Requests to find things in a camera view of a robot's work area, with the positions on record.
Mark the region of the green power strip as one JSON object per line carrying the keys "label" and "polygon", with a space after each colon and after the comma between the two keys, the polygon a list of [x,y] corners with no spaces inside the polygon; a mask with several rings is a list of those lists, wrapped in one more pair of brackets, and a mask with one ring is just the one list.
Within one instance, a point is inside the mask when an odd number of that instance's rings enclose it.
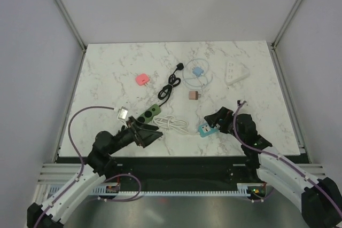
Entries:
{"label": "green power strip", "polygon": [[141,114],[137,121],[140,123],[148,124],[153,118],[161,113],[160,106],[158,104],[153,104],[150,108],[148,108],[143,114]]}

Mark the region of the beige pink charger plug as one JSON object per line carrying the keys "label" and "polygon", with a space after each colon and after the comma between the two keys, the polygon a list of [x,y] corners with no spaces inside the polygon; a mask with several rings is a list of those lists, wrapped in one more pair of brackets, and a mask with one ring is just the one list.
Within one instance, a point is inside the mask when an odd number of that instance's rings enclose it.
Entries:
{"label": "beige pink charger plug", "polygon": [[198,91],[189,91],[189,100],[198,100],[200,98],[200,93]]}

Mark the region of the pink plug adapter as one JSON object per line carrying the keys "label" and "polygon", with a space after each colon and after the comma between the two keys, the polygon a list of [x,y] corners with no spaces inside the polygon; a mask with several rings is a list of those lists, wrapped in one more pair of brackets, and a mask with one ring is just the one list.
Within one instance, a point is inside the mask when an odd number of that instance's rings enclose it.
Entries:
{"label": "pink plug adapter", "polygon": [[135,81],[139,86],[143,86],[150,81],[150,78],[145,73],[142,73],[135,77]]}

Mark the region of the teal power strip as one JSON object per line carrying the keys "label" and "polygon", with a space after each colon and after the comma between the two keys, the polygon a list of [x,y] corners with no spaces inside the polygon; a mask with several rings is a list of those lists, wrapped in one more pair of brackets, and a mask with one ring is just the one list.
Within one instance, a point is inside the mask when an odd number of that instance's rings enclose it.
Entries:
{"label": "teal power strip", "polygon": [[198,127],[198,132],[201,138],[205,138],[208,137],[216,132],[218,132],[218,128],[217,127],[213,127],[211,128],[207,123],[202,124]]}

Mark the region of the light blue plug with cable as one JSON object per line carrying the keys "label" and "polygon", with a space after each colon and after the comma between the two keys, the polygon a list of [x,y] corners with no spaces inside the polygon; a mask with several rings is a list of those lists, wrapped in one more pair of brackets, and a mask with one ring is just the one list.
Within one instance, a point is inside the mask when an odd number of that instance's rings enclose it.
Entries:
{"label": "light blue plug with cable", "polygon": [[212,80],[210,64],[203,58],[188,61],[182,71],[183,84],[190,90],[201,91],[208,87]]}

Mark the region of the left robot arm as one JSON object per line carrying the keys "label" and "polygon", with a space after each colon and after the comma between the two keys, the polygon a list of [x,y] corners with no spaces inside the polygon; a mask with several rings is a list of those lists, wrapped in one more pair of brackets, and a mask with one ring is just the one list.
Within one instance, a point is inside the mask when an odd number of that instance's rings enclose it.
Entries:
{"label": "left robot arm", "polygon": [[112,154],[131,143],[145,148],[163,136],[154,125],[129,117],[127,126],[116,135],[101,131],[95,136],[92,150],[80,169],[53,196],[41,204],[32,203],[27,209],[27,227],[63,227],[74,210],[103,182],[120,176],[120,169]]}

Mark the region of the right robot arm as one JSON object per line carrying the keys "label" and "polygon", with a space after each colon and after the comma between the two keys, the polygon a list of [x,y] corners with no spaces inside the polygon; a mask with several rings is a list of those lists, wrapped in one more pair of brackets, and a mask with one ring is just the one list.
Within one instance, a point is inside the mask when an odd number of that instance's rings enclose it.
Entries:
{"label": "right robot arm", "polygon": [[222,107],[204,117],[211,128],[234,136],[247,156],[245,176],[261,180],[290,200],[309,227],[337,227],[341,224],[341,192],[329,177],[305,171],[282,155],[261,136],[252,116]]}

